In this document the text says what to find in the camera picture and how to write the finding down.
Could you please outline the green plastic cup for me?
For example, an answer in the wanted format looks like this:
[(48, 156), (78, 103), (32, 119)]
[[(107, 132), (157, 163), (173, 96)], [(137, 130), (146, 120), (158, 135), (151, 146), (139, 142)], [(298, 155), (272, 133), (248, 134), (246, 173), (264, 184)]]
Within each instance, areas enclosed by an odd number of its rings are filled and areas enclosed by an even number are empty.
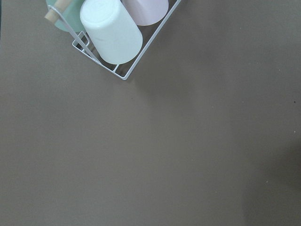
[[(46, 0), (47, 6), (52, 6), (57, 9), (75, 32), (85, 30), (79, 16), (83, 2), (83, 0)], [(64, 23), (59, 19), (59, 15), (53, 9), (48, 9), (45, 18), (57, 28), (66, 32), (68, 31), (65, 28)]]

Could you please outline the white plastic cup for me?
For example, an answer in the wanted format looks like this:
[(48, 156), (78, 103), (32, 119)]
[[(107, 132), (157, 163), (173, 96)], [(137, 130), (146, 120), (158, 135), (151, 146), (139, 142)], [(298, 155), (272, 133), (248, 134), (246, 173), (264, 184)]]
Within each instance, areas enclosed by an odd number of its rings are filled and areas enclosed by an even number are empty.
[(80, 20), (100, 57), (107, 63), (127, 63), (142, 48), (142, 33), (119, 0), (84, 1)]

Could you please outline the pink plastic cup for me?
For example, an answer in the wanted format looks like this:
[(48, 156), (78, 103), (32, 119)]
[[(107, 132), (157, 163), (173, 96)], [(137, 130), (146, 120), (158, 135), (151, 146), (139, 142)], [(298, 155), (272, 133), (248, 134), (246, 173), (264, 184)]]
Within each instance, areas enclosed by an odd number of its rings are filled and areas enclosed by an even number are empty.
[(159, 22), (169, 9), (168, 0), (123, 0), (122, 4), (138, 26)]

